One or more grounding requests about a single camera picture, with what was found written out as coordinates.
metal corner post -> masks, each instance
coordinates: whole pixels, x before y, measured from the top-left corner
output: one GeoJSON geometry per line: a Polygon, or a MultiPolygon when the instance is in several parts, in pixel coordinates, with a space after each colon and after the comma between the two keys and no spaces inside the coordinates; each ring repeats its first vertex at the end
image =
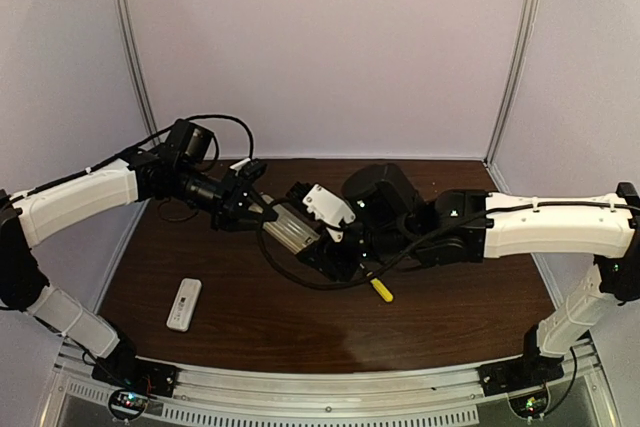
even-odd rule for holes
{"type": "MultiPolygon", "coordinates": [[[[140,114],[142,115],[142,121],[145,129],[147,130],[147,133],[151,135],[158,131],[158,126],[156,124],[153,110],[151,110],[149,94],[144,82],[144,76],[142,75],[142,66],[140,65],[138,48],[133,35],[129,3],[127,0],[115,0],[115,3],[116,11],[118,13],[120,33],[122,35],[122,44],[124,46],[129,73],[131,74],[133,90],[138,100],[138,107],[140,108],[140,114]]],[[[158,139],[154,139],[153,143],[154,145],[157,145],[158,139]]]]}
{"type": "Polygon", "coordinates": [[[515,101],[518,82],[522,75],[527,47],[529,45],[531,33],[533,32],[533,25],[538,11],[538,2],[539,0],[523,0],[522,2],[520,24],[518,26],[513,56],[511,58],[511,66],[509,68],[509,74],[507,76],[507,82],[502,96],[502,102],[500,104],[500,111],[498,112],[498,118],[496,119],[496,124],[493,129],[491,142],[489,143],[489,149],[487,150],[487,156],[485,157],[485,164],[487,166],[492,166],[495,162],[507,120],[509,119],[509,114],[515,101]]]}

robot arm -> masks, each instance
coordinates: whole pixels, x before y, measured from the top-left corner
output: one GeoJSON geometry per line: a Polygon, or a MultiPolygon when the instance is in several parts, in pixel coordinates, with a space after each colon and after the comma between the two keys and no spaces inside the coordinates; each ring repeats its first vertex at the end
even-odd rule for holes
{"type": "Polygon", "coordinates": [[[308,248],[351,259],[334,275],[339,280],[348,280],[353,264],[393,262],[407,250],[423,267],[534,252],[594,254],[594,264],[564,304],[525,335],[521,357],[480,367],[486,395],[562,377],[561,362],[571,346],[621,303],[640,299],[640,198],[628,183],[615,193],[582,199],[467,190],[425,202],[399,168],[387,164],[356,172],[343,186],[345,200],[329,198],[318,186],[299,187],[290,196],[301,211],[341,227],[308,248]]]}
{"type": "Polygon", "coordinates": [[[76,222],[150,197],[174,197],[205,210],[214,229],[254,229],[262,216],[249,210],[254,203],[268,220],[275,220],[277,214],[253,189],[264,163],[246,159],[219,180],[195,168],[212,137],[210,131],[178,120],[165,142],[150,151],[127,149],[111,163],[70,180],[11,197],[0,192],[0,300],[6,308],[32,315],[80,345],[97,364],[95,377],[143,392],[149,377],[157,386],[154,393],[170,395],[175,369],[137,359],[124,333],[49,282],[31,249],[76,222]]]}

metal frame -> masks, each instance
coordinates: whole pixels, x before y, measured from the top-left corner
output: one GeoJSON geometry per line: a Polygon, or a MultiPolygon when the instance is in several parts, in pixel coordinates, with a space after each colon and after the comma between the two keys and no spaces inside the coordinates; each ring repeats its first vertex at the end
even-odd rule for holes
{"type": "MultiPolygon", "coordinates": [[[[582,340],[574,348],[578,358],[577,376],[584,377],[590,386],[589,395],[599,425],[619,427],[593,344],[582,340]]],[[[59,427],[67,395],[104,405],[114,390],[90,378],[91,368],[82,362],[81,354],[71,344],[63,346],[40,427],[59,427]]],[[[476,425],[482,420],[478,418],[478,405],[506,398],[506,394],[484,397],[476,371],[478,366],[479,363],[474,363],[404,372],[306,375],[179,364],[173,398],[157,399],[145,415],[180,425],[208,425],[209,419],[218,419],[217,425],[221,425],[222,419],[227,425],[246,427],[278,427],[285,422],[290,427],[313,423],[327,427],[349,423],[353,427],[367,424],[383,427],[386,422],[389,426],[396,422],[396,426],[414,427],[476,425]]],[[[552,384],[566,382],[571,377],[572,359],[565,360],[563,367],[564,379],[552,384]]]]}
{"type": "Polygon", "coordinates": [[[485,158],[485,164],[488,166],[493,165],[495,161],[505,126],[515,100],[518,82],[522,75],[527,47],[529,45],[531,33],[533,32],[533,25],[538,11],[538,2],[539,0],[523,0],[522,3],[520,25],[516,36],[513,57],[511,58],[509,75],[507,77],[507,83],[502,96],[502,103],[500,105],[500,111],[498,112],[498,118],[496,119],[496,125],[493,129],[491,142],[489,143],[489,149],[487,150],[487,156],[485,158]]]}
{"type": "MultiPolygon", "coordinates": [[[[115,3],[118,21],[120,24],[120,33],[122,35],[122,44],[124,46],[124,52],[127,59],[127,66],[129,67],[129,74],[131,74],[133,90],[135,91],[136,98],[138,100],[138,107],[140,108],[140,114],[142,115],[142,121],[145,129],[147,130],[147,133],[151,135],[158,131],[158,125],[156,124],[153,110],[151,109],[149,94],[144,82],[144,76],[142,75],[142,66],[140,64],[138,48],[133,35],[129,3],[127,0],[115,0],[115,3]]],[[[153,140],[154,145],[157,145],[158,143],[158,139],[153,140]]]]}

screwdriver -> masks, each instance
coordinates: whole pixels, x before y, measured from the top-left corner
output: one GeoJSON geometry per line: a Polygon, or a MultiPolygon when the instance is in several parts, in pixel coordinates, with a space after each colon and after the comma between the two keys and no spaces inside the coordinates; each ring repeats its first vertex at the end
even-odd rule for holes
{"type": "MultiPolygon", "coordinates": [[[[367,269],[364,265],[360,264],[360,268],[364,272],[365,277],[373,275],[373,272],[367,269]]],[[[382,283],[380,279],[372,279],[370,283],[375,291],[378,292],[378,295],[382,297],[382,300],[387,303],[393,302],[393,294],[389,291],[389,289],[387,289],[387,287],[382,283]]]]}

yellow handle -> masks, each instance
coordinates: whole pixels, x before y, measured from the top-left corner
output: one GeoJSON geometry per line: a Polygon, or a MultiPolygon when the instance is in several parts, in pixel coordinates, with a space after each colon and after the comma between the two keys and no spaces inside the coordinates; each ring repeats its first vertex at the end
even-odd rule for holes
{"type": "Polygon", "coordinates": [[[371,285],[385,302],[393,302],[393,294],[379,279],[373,279],[371,285]]]}

